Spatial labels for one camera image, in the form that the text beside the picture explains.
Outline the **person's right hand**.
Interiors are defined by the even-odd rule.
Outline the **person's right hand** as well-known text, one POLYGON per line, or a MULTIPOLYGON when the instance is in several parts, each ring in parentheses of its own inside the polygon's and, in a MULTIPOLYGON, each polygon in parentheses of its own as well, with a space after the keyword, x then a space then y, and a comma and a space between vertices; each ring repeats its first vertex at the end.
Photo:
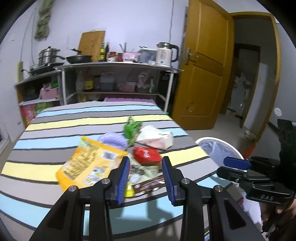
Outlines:
POLYGON ((289 204, 280 206, 261 203, 260 210, 263 221, 262 230, 268 232, 273 225, 282 226, 295 217, 295 199, 289 204))

